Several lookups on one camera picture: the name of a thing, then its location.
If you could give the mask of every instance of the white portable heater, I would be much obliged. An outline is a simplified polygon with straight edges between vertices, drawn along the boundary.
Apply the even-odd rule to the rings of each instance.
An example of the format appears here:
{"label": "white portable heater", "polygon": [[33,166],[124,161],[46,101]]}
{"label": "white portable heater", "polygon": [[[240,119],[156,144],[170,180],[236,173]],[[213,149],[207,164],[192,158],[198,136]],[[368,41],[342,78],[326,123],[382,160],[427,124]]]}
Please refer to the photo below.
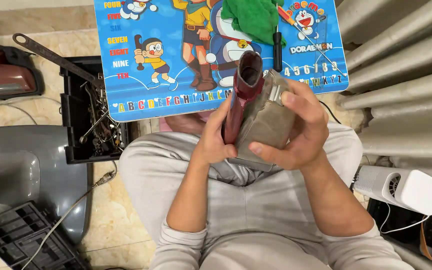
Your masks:
{"label": "white portable heater", "polygon": [[424,215],[432,215],[432,177],[417,169],[363,165],[354,190]]}

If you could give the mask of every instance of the cartoon illustration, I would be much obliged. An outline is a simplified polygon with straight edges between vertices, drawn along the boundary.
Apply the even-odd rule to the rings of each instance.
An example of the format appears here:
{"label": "cartoon illustration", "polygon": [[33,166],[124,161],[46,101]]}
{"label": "cartoon illustration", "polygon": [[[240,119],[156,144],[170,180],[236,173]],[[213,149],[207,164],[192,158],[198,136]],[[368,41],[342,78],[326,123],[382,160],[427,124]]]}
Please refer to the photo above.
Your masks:
{"label": "cartoon illustration", "polygon": [[297,37],[300,40],[304,40],[306,35],[308,38],[319,38],[319,34],[316,32],[315,29],[318,26],[318,23],[320,22],[320,19],[316,19],[314,15],[307,9],[300,10],[295,18],[295,21],[297,23],[297,26],[303,31],[303,33],[299,32],[297,34]]}
{"label": "cartoon illustration", "polygon": [[215,89],[210,64],[206,61],[206,51],[209,49],[210,32],[213,27],[210,21],[208,4],[211,0],[173,0],[173,6],[184,11],[183,25],[183,59],[195,73],[191,87],[197,91],[206,92]]}
{"label": "cartoon illustration", "polygon": [[169,91],[174,91],[178,88],[178,82],[168,76],[170,72],[170,66],[161,59],[163,55],[163,42],[158,38],[151,37],[144,40],[141,44],[139,42],[141,35],[137,34],[134,37],[136,43],[136,49],[134,50],[134,59],[136,64],[139,64],[138,70],[143,70],[143,63],[150,63],[154,69],[154,73],[151,75],[151,83],[146,87],[149,89],[157,88],[161,85],[158,80],[158,75],[161,74],[161,78],[169,83]]}
{"label": "cartoon illustration", "polygon": [[158,7],[150,3],[151,0],[127,0],[121,1],[123,7],[119,11],[121,17],[124,19],[138,20],[141,13],[143,13],[149,6],[149,10],[157,11]]}
{"label": "cartoon illustration", "polygon": [[223,1],[216,3],[211,10],[211,24],[215,34],[211,37],[209,53],[206,61],[211,63],[211,69],[219,75],[221,87],[232,87],[234,73],[239,59],[245,51],[255,51],[261,54],[261,47],[252,42],[252,38],[243,32],[233,29],[233,19],[221,18]]}

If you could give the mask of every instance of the wrench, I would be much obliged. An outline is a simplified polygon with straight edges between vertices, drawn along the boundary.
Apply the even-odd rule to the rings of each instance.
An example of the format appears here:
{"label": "wrench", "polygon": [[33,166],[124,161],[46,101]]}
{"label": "wrench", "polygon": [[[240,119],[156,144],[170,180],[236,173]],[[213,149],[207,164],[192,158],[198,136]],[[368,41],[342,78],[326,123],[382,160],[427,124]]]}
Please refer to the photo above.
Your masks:
{"label": "wrench", "polygon": [[89,134],[94,130],[97,125],[99,125],[99,123],[101,123],[101,121],[103,121],[106,116],[108,116],[109,113],[110,111],[108,110],[105,114],[103,114],[103,116],[101,116],[101,118],[99,118],[99,120],[96,121],[96,123],[93,124],[93,126],[83,136],[81,136],[81,138],[79,138],[79,142],[81,144],[86,144]]}
{"label": "wrench", "polygon": [[[17,40],[17,38],[23,38],[24,42],[20,42]],[[54,64],[57,64],[58,66],[65,68],[72,73],[76,74],[77,76],[80,76],[81,78],[85,79],[86,81],[92,83],[98,88],[105,89],[104,81],[99,80],[97,77],[93,76],[86,70],[78,67],[77,65],[69,62],[68,60],[64,59],[57,53],[51,51],[47,47],[39,44],[38,42],[30,39],[24,34],[16,33],[12,35],[12,40],[14,40],[17,44],[21,45],[22,47],[34,52],[35,54],[44,57],[48,59],[49,61],[53,62]]]}

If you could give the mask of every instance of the doraemon character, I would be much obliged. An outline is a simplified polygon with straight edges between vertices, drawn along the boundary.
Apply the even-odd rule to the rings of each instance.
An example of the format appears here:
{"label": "doraemon character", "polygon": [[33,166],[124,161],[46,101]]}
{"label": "doraemon character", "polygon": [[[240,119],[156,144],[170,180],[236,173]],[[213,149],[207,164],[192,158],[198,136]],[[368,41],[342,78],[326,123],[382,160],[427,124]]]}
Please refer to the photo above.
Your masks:
{"label": "doraemon character", "polygon": [[122,1],[123,7],[120,10],[121,17],[125,19],[138,20],[141,13],[143,13],[149,6],[149,10],[157,11],[158,7],[150,3],[151,0],[127,0]]}
{"label": "doraemon character", "polygon": [[209,53],[206,61],[211,63],[211,69],[219,75],[221,87],[233,87],[234,73],[239,59],[245,51],[255,51],[261,54],[261,47],[252,42],[252,38],[243,32],[236,31],[231,25],[233,19],[222,19],[223,1],[219,1],[211,10],[211,25],[214,35],[211,37]]}
{"label": "doraemon character", "polygon": [[300,40],[305,39],[306,35],[308,38],[319,38],[318,32],[316,32],[315,28],[318,26],[318,23],[320,22],[319,19],[315,20],[315,16],[309,11],[309,10],[300,10],[295,18],[295,21],[297,23],[297,26],[303,31],[303,33],[299,32],[297,34],[297,37]]}

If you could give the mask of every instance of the tiled floor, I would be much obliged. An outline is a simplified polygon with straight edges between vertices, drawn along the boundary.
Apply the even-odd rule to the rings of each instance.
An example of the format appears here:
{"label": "tiled floor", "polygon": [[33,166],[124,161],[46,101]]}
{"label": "tiled floor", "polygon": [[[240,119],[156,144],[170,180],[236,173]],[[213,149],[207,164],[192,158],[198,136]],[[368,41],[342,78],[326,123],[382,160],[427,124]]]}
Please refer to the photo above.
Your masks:
{"label": "tiled floor", "polygon": [[[64,57],[99,55],[98,34],[96,29],[29,34],[42,45]],[[15,46],[10,36],[0,37],[0,45]],[[36,67],[42,71],[46,91],[44,96],[59,100],[63,93],[63,78],[59,76],[59,67],[41,57],[35,57]],[[335,116],[343,124],[356,128],[363,120],[362,112],[344,111],[336,106],[339,94],[320,95]],[[59,106],[50,100],[33,100],[17,104],[27,110],[39,125],[61,125]],[[31,121],[21,112],[11,107],[0,107],[0,126],[31,125]],[[139,121],[141,135],[159,131],[157,119]],[[112,170],[110,162],[96,163],[94,179]],[[364,205],[366,198],[356,195]],[[110,183],[94,190],[91,220],[87,235],[78,246],[94,269],[120,266],[127,269],[145,269],[153,256],[156,246],[144,229],[141,220],[131,205],[130,198],[119,175]],[[9,269],[0,260],[0,269]]]}

